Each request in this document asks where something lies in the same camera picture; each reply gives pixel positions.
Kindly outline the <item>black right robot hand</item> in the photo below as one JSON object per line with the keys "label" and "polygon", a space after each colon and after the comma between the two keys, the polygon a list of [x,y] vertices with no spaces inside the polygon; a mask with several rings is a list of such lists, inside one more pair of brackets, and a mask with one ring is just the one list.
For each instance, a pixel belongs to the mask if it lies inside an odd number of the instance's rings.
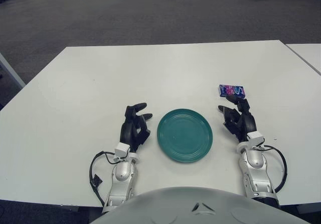
{"label": "black right robot hand", "polygon": [[245,98],[233,95],[226,96],[226,100],[232,102],[238,109],[231,109],[226,106],[219,105],[219,111],[224,116],[224,126],[239,142],[247,141],[247,134],[257,131],[254,116],[251,114],[250,106]]}

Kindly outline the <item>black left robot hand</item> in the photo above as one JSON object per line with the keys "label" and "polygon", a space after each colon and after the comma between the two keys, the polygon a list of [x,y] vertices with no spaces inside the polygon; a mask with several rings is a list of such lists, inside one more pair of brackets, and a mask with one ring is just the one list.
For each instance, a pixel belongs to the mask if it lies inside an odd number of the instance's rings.
{"label": "black left robot hand", "polygon": [[130,152],[136,153],[139,146],[143,145],[150,136],[146,121],[152,118],[152,114],[137,115],[147,107],[147,103],[138,103],[127,106],[125,111],[125,122],[121,126],[120,142],[130,146]]}

